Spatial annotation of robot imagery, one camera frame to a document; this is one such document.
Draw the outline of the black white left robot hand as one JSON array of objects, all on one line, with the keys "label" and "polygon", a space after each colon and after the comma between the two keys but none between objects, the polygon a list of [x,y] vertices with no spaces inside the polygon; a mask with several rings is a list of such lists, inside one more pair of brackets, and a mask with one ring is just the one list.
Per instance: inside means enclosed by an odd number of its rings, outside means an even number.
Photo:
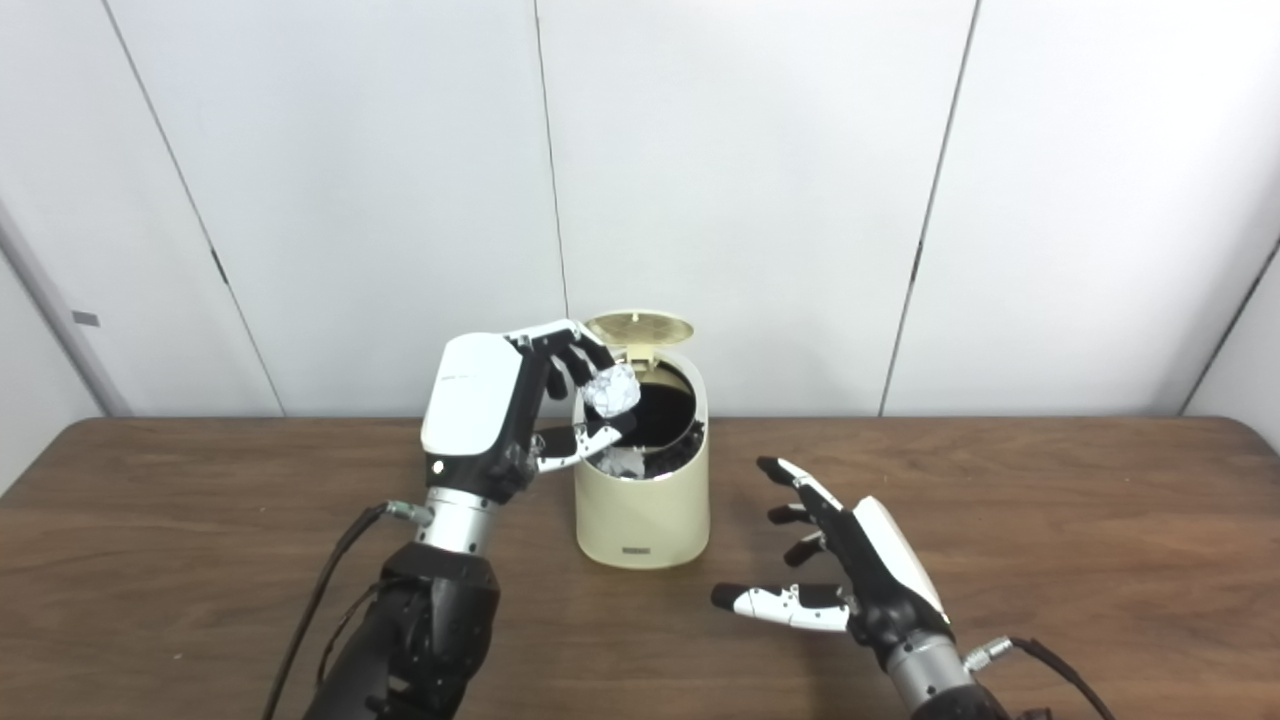
[{"label": "black white left robot hand", "polygon": [[[577,392],[593,415],[536,429],[544,398]],[[596,456],[636,425],[635,370],[581,322],[475,332],[444,348],[420,439],[428,487],[507,503],[532,479]]]}]

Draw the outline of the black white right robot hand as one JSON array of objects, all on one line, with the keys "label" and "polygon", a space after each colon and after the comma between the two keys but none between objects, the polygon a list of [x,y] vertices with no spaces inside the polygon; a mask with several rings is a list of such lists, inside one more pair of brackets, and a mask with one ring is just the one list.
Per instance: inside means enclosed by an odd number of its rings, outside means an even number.
[{"label": "black white right robot hand", "polygon": [[797,501],[767,514],[774,525],[805,523],[813,532],[783,553],[799,568],[819,553],[846,577],[836,584],[742,585],[718,583],[712,603],[724,611],[809,632],[846,632],[870,650],[881,667],[919,635],[947,641],[955,633],[914,548],[887,507],[867,496],[844,506],[813,474],[782,457],[760,456],[756,466]]}]

